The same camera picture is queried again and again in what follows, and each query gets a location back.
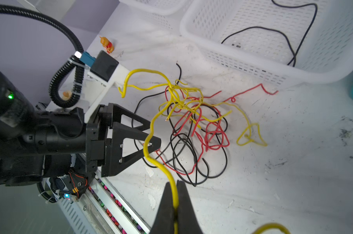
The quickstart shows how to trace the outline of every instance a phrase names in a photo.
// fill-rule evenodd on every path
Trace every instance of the white table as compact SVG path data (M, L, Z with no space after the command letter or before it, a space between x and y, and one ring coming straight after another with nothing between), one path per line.
M199 87L208 96L224 90L211 103L260 83L254 77L207 61L192 42L138 19L122 3L100 35L115 42L112 56L130 70L155 69L174 81L179 76L175 65L178 62L182 81L190 87ZM96 56L101 49L97 36L88 52ZM72 80L70 76L62 90L70 88ZM164 80L154 74L136 74L130 79L131 84L141 87L161 82ZM89 79L84 84L95 85ZM117 103L134 111L142 97L162 90L129 88L122 99L113 88L102 104ZM282 223L293 234L353 233L353 100L348 90L349 81L343 80L327 85L303 84L275 96L258 88L237 98L236 103L251 122L260 124L261 134L269 146L236 145L237 137L246 127L245 120L235 110L227 117L231 145L227 148L226 171L196 188L188 185L204 233L251 233L266 222ZM138 114L150 120L164 101L163 95L147 99ZM124 119L122 123L130 124L130 120ZM162 139L162 148L168 143L170 133L169 123L164 117L159 118L155 136ZM135 150L133 141L125 140L124 152ZM170 151L165 155L170 158ZM190 153L185 151L181 157L190 170L193 165ZM209 151L203 157L212 174L223 167L222 151ZM139 160L109 180L152 225L166 176Z

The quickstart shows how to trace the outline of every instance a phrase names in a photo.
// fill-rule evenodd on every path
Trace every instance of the blue connector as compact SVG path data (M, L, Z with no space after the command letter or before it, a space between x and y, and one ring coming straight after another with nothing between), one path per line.
M88 66L92 66L93 63L95 62L96 58L92 57L88 52L84 51L84 53L82 54L80 61L85 63Z

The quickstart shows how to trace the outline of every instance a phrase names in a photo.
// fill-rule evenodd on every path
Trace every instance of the gray floor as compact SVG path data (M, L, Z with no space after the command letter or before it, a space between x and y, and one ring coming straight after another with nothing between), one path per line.
M73 234L57 204L46 204L36 185L0 185L0 234Z

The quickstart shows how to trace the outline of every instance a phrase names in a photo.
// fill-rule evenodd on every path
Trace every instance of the perforated basket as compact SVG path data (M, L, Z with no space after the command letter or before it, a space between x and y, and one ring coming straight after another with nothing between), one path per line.
M302 82L330 83L353 70L353 0L275 0L286 6L316 3L314 24L297 55L280 33L259 28L230 34L252 26L284 32L296 51L312 21L315 8L282 8L271 0L195 0L181 21L181 34L193 40L211 60L287 88Z
M193 0L119 0L143 19L180 35L179 25Z

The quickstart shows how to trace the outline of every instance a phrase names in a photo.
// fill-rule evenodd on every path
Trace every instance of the white plastic basket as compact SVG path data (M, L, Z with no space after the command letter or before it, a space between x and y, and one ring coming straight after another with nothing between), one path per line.
M180 35L179 25L193 0L119 0L143 19Z
M293 56L280 33L254 28L221 42L242 29L263 26L284 32L296 51L312 21L314 6L289 9L271 0L195 0L181 21L181 34L193 40L207 58L268 81L278 89L302 82L338 81L353 70L353 0L275 2L318 5L295 67L286 65Z

